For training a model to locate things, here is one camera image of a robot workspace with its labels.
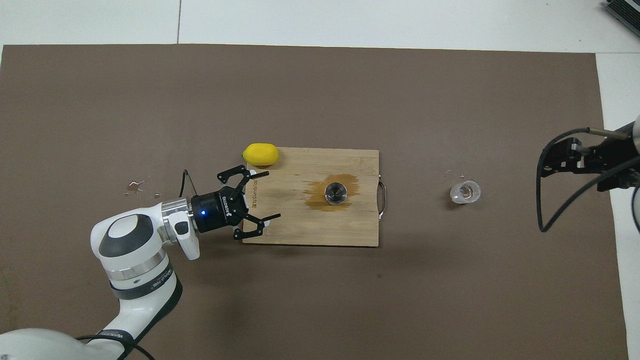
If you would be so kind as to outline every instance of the brown stain on board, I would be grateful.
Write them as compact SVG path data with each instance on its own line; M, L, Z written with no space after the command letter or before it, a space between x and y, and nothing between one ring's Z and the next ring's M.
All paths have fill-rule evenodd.
M331 205L324 198L324 191L331 183L340 183L347 188L347 199L338 205ZM359 194L360 186L358 178L351 174L329 175L324 181L307 181L310 186L303 193L310 195L305 199L308 207L320 211L342 211L347 210L351 206L351 198Z

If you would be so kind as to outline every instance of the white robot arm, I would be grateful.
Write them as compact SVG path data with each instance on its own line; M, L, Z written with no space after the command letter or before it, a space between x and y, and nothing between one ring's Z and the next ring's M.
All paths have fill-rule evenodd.
M260 236L269 221L280 216L249 215L242 193L250 179L266 176L268 172L256 174L241 165L221 172L218 179L224 184L236 174L243 176L236 188L224 186L217 192L190 199L180 197L96 224L91 233L91 248L119 299L118 316L97 335L85 337L90 339L87 344L45 329L7 332L0 335L2 360L114 360L124 359L134 348L139 349L138 342L175 307L182 295L182 285L164 245L178 243L187 258L194 260L200 256L199 233L230 225L235 228L235 239ZM242 220L255 222L257 229L243 232L237 228Z

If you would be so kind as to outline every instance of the round metal object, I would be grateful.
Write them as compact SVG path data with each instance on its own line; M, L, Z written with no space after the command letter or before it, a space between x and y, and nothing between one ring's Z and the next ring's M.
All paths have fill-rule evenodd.
M331 205L338 205L347 199L347 188L340 183L331 183L324 189L324 198Z

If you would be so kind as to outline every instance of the metal handle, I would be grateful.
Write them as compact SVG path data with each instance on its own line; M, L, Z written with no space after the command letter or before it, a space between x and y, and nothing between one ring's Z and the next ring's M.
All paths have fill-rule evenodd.
M385 209L387 208L387 187L385 183L382 182L382 175L378 174L378 186L382 186L382 199L384 203L382 204L382 210L378 213L378 220L382 219L382 215L385 213Z

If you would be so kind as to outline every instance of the cutting board handle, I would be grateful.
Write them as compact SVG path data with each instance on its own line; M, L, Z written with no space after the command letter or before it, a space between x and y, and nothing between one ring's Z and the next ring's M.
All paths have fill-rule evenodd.
M387 208L387 187L385 183L382 182L382 175L378 174L378 187L382 187L382 210L378 206L378 220L382 220L382 215L385 213L385 209Z

